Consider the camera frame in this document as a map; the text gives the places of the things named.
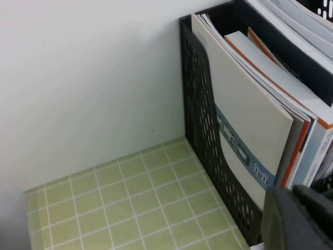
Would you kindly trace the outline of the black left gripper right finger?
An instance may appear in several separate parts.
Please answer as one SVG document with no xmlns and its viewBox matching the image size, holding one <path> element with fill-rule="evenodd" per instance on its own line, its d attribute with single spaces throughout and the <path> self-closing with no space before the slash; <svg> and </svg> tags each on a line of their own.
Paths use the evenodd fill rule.
<svg viewBox="0 0 333 250">
<path fill-rule="evenodd" d="M 332 249 L 332 189 L 319 193 L 305 185 L 295 185 L 293 194 L 320 241 Z"/>
</svg>

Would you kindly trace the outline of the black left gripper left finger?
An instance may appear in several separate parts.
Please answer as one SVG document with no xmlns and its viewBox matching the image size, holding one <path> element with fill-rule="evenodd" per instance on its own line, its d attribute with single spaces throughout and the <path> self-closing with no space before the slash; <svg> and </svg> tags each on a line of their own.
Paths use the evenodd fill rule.
<svg viewBox="0 0 333 250">
<path fill-rule="evenodd" d="M 316 233 L 299 201 L 286 189 L 266 190 L 261 235 L 265 249 L 316 249 Z"/>
</svg>

